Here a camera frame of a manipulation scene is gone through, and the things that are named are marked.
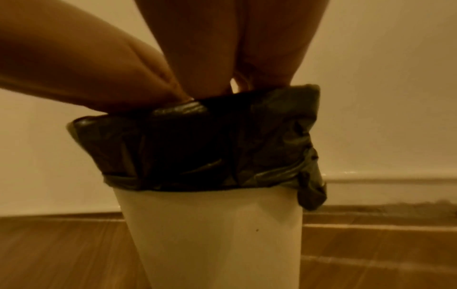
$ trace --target trash bag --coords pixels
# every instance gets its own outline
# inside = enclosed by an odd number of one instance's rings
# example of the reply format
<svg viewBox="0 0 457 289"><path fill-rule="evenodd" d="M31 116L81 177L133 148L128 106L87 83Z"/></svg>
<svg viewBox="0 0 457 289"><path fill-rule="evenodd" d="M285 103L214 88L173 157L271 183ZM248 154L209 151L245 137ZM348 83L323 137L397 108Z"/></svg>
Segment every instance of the trash bag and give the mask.
<svg viewBox="0 0 457 289"><path fill-rule="evenodd" d="M285 186L315 210L327 199L309 130L319 87L250 91L67 126L105 182L132 191Z"/></svg>

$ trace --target white trash can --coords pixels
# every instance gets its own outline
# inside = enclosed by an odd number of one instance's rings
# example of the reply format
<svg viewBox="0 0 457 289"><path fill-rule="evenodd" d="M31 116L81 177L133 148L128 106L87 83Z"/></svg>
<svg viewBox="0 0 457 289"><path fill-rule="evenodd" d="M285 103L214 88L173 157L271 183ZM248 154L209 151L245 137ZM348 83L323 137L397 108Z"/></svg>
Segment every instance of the white trash can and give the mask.
<svg viewBox="0 0 457 289"><path fill-rule="evenodd" d="M298 289L295 190L114 191L153 289Z"/></svg>

